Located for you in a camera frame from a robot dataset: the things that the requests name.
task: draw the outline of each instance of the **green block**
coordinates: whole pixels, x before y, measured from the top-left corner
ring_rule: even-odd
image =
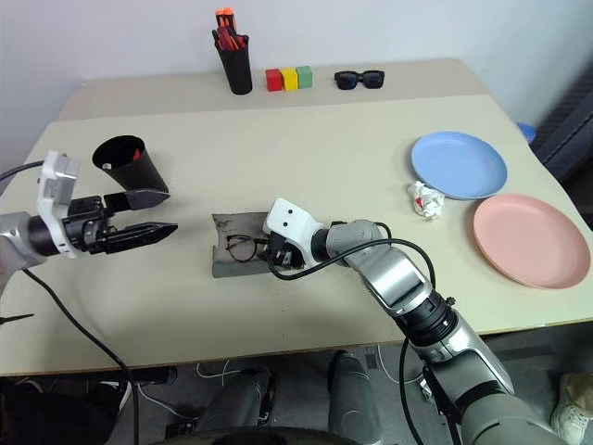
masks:
[[[296,74],[298,74],[299,90],[313,86],[313,72],[311,71],[311,67],[296,67]]]

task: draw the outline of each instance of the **table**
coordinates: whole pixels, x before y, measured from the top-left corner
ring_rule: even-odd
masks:
[[[593,246],[570,199],[460,62],[379,68],[386,72],[382,90],[337,90],[331,81],[337,67],[314,69],[314,87],[291,93],[265,92],[263,73],[246,96],[231,95],[221,73],[81,87],[28,161],[60,150],[82,161],[75,197],[115,193],[119,186],[92,165],[91,155],[109,137],[138,135],[171,198],[151,210],[122,213],[115,223],[164,221],[179,229],[154,246],[75,261],[54,257],[34,271],[131,366],[401,340],[347,268],[295,282],[269,274],[211,277],[217,242],[211,214],[266,211],[284,197],[318,221],[382,221],[394,236],[421,245],[435,263],[439,291],[457,299],[457,309],[480,333],[593,317],[591,274],[576,287],[542,291],[492,267],[473,240],[477,202],[448,200],[443,216],[429,223],[413,213],[405,191],[414,180],[412,144],[434,131],[466,132],[506,160],[503,192],[546,200]],[[1,212],[36,213],[37,174],[24,172],[10,184],[0,197]],[[423,268],[415,253],[410,256]],[[26,312],[35,316],[1,328],[0,375],[115,368],[40,287],[17,273],[0,298],[0,313]]]

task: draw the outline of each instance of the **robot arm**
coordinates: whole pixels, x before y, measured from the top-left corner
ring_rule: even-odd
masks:
[[[78,160],[50,151],[39,179],[39,215],[0,215],[0,268],[6,280],[15,271],[44,263],[46,257],[121,252],[157,243],[177,229],[177,224],[167,222],[116,229],[110,219],[117,212],[155,207],[169,194],[131,190],[105,195],[105,205],[101,197],[72,199],[79,166]]]
[[[323,228],[298,206],[277,199],[264,231],[271,255],[282,243],[297,247],[309,267],[362,243],[382,239],[379,228],[358,220]],[[437,405],[461,424],[466,445],[563,442],[513,395],[511,379],[492,350],[434,289],[401,250],[390,244],[344,258],[360,274],[425,363],[424,375]]]

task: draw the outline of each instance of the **sneaker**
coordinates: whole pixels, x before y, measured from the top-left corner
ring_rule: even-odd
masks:
[[[552,428],[568,445],[580,445],[585,436],[589,418],[568,399],[566,386],[570,374],[560,379],[560,401],[549,420]]]

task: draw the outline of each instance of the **blue object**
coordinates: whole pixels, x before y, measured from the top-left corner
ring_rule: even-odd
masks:
[[[507,182],[507,166],[497,150],[465,133],[421,137],[411,163],[425,184],[456,199],[491,197]]]
[[[527,139],[527,144],[531,144],[532,142],[534,142],[534,139],[536,139],[537,136],[537,132],[534,127],[524,122],[517,122],[517,126],[523,132],[523,136],[525,136],[525,139]]]

